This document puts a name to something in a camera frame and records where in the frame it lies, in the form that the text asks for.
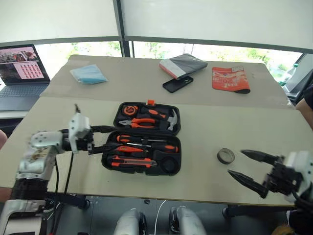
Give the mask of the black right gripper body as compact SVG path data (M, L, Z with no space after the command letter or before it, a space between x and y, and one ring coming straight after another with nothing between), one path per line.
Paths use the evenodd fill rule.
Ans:
M298 192L303 182L303 176L301 173L296 172L294 168L284 165L284 159L283 156L277 157L272 170L265 176L262 186L269 191L288 196L293 192Z

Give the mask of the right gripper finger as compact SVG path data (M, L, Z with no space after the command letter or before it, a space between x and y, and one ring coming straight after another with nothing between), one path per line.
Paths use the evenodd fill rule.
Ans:
M268 194L268 189L263 186L262 184L254 181L252 178L233 171L233 170L228 170L227 171L236 181L238 181L241 185L245 186L246 188L256 192L257 194L259 194L259 196L261 198L266 198L267 194Z
M255 161L264 162L269 165L274 165L275 162L278 161L277 156L273 156L273 155L270 155L261 151L245 149L245 150L241 150L241 153L243 153L244 155L246 155L247 157Z

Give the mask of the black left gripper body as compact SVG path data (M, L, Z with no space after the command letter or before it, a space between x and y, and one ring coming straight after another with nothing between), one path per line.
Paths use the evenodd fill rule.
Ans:
M87 131L79 132L76 135L76 145L78 150L87 151L89 155L94 154L94 128L93 126Z

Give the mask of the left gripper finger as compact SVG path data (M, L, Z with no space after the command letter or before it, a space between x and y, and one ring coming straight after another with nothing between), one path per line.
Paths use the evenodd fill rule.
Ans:
M94 146L88 150L88 154L93 155L93 154L100 154L100 153L104 153L104 152L109 152L111 150L116 149L119 146L121 146L120 143L109 143L109 144L105 144L103 146L98 146L98 147Z
M113 131L117 131L117 128L114 126L97 125L97 126L91 126L90 131L92 133L110 133Z

